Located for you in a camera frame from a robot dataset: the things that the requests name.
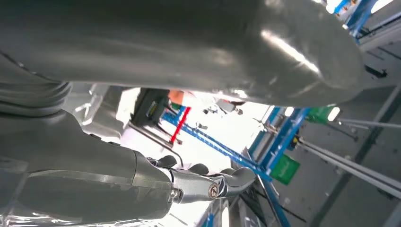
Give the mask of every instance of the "blue metal frame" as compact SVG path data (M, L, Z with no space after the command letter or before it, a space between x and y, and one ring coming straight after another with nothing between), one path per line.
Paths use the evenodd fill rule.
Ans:
M273 212L280 223L282 227L291 227L291 225L288 222L288 219L286 215L283 212L283 209L280 206L279 201L276 198L276 194L273 192L270 182L265 181L262 179L264 189L266 191L267 199L269 200L271 207L273 209Z
M342 1L339 3L339 5L338 5L336 8L334 8L334 14L339 13L340 10L341 10L347 3L349 3L349 0L342 0Z
M267 122L273 122L275 117L278 115L279 111L280 111L280 108L275 107L273 109L272 113L270 114L270 116L268 117ZM283 126L279 130L277 137L275 138L275 140L272 142L271 146L269 147L267 155L263 158L261 165L257 164L254 160L251 160L251 159L233 151L232 149L230 149L227 146L225 146L224 144L218 142L217 140L215 140L214 138L205 134L204 132L200 131L199 129L192 128L192 127L188 126L187 124L184 124L181 129L184 132L199 139L203 143L207 144L208 146L212 147L213 149L220 152L221 154L230 157L233 161L241 164L242 166L251 168L257 175L259 175L263 181L263 184L265 185L266 194L272 204L272 208L277 216L277 219L279 220L280 224L283 227L290 227L289 222L288 222L282 208L280 207L280 204L277 201L277 198L275 197L274 192L272 191L272 189L270 187L269 182L272 181L272 178L269 176L269 173L275 167L275 165L277 164L277 162L281 158L281 156L284 154L284 151L287 149L287 147L291 143L293 137L296 134L296 131L298 130L299 126L301 125L302 120L306 117L306 115L308 114L309 111L310 111L310 108L295 109L293 111L293 114L286 119ZM175 126L178 124L176 117L170 113L164 114L163 119ZM263 137L263 132L260 132L258 134L255 142L252 144L251 148L256 147L258 145L258 143L260 143L262 137Z
M349 18L347 26L353 36L356 36L361 30L362 26L369 19L372 7L375 5L377 0L361 0L355 12Z
M268 174L274 169L281 156L284 154L284 151L290 145L296 134L296 131L299 129L299 126L301 126L302 121L307 116L309 111L310 108L296 109L291 117L288 117L284 123L284 126L281 128L268 151L268 154L271 154L274 156L274 158L271 158L269 161L264 158L262 161L262 165L266 166Z
M163 119L173 125L177 125L177 122L174 120L174 116L169 113L163 115ZM245 156L229 149L228 147L224 146L225 148L220 147L222 144L219 143L217 140L213 139L212 137L206 135L205 133L201 132L197 129L194 129L187 124L184 124L181 128L184 132L192 135L193 137L197 138L198 140L202 141L203 143L207 144L209 147L215 149L216 151L220 152L223 155L230 157L236 163L239 163L245 167L252 169L256 174L260 175L263 179L267 181L272 181L272 178L266 174L266 171L263 168L260 168L259 165Z

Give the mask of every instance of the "bolt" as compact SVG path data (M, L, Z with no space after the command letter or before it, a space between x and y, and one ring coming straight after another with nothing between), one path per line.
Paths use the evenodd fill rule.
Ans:
M217 195L218 195L218 187L217 187L216 184L212 184L212 185L209 187L209 197L210 197L211 199L214 199L214 198L217 197Z
M172 190L170 195L175 198L178 197L179 193L177 190Z

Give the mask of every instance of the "green sign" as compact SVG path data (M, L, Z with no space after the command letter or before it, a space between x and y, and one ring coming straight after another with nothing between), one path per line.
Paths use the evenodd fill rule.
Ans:
M305 120L312 122L312 123L327 123L327 117L329 116L330 112L333 110L335 106L320 106L320 107L313 107L309 111L308 115L306 116Z
M299 162L287 155L281 156L279 162L271 171L270 176L279 182L288 185L299 168Z

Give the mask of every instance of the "industrial machine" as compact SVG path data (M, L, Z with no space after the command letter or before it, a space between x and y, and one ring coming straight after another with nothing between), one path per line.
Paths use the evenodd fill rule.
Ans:
M172 202L241 193L248 168L202 176L82 132L70 81L175 88L283 106L351 99L364 67L324 7L298 0L4 0L0 223L136 226Z

